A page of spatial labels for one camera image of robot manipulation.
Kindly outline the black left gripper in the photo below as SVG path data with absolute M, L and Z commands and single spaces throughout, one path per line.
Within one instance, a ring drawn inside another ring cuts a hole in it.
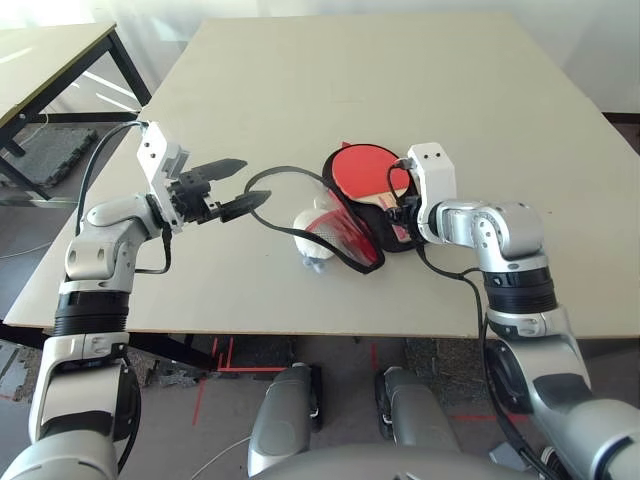
M 185 223 L 197 224 L 218 218 L 228 222 L 253 212 L 269 199 L 270 190 L 248 191 L 223 204 L 210 199 L 212 181 L 231 177 L 247 165 L 245 160 L 224 158 L 180 173 L 169 185 L 175 211 Z

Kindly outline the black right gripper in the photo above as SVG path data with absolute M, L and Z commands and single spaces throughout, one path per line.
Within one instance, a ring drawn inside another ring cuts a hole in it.
M 421 199 L 418 196 L 402 197 L 398 206 L 386 210 L 386 217 L 392 225 L 404 228 L 414 245 L 423 245 L 424 238 L 418 228 L 418 212 Z

